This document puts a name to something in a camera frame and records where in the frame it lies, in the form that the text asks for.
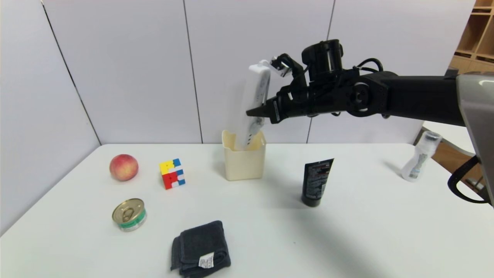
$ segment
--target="plastic bottle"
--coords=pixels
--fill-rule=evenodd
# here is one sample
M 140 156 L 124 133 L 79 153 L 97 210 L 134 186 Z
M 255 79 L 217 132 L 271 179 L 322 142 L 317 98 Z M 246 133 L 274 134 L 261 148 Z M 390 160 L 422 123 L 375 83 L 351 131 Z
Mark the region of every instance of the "plastic bottle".
M 443 137 L 431 131 L 425 131 L 415 146 L 415 155 L 403 167 L 401 174 L 403 179 L 409 182 L 417 182 L 423 176 L 425 163 L 436 153 L 437 146 Z

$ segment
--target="folded towel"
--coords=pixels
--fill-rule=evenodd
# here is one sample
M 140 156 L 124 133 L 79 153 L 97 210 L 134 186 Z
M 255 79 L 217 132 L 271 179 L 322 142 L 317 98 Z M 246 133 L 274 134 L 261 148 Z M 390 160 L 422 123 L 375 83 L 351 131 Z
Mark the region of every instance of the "folded towel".
M 171 247 L 171 270 L 184 277 L 206 277 L 231 264 L 223 223 L 214 221 L 180 233 Z

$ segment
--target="wooden shelf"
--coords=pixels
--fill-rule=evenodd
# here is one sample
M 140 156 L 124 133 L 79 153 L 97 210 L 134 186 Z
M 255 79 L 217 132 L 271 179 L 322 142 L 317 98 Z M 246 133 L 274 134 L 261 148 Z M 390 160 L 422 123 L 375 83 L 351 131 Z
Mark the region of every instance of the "wooden shelf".
M 493 0 L 476 0 L 475 7 L 491 7 L 493 5 Z
M 477 0 L 450 66 L 459 73 L 494 72 L 494 0 Z
M 492 18 L 482 36 L 477 54 L 494 55 L 494 20 Z
M 480 38 L 484 33 L 490 17 L 491 16 L 488 14 L 470 16 L 465 30 L 463 31 L 463 35 L 461 35 L 461 40 L 458 45 L 459 50 L 472 52 L 475 52 L 477 50 Z
M 472 55 L 474 53 L 471 50 L 462 50 L 462 49 L 457 49 L 456 52 L 463 53 L 463 54 L 470 54 L 470 55 Z

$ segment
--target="rubik's cube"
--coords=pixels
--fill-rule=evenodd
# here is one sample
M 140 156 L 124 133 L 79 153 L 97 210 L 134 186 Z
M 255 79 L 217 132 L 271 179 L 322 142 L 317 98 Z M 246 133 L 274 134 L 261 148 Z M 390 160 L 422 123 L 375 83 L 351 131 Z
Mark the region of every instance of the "rubik's cube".
M 185 184 L 184 170 L 182 170 L 180 159 L 177 158 L 160 163 L 160 170 L 165 189 Z

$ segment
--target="white sticker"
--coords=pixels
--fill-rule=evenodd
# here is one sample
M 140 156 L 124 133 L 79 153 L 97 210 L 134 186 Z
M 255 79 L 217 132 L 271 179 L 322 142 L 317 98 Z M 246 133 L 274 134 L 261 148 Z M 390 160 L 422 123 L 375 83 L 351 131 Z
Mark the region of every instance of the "white sticker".
M 199 258 L 199 266 L 202 268 L 212 268 L 214 267 L 214 252 L 201 256 Z

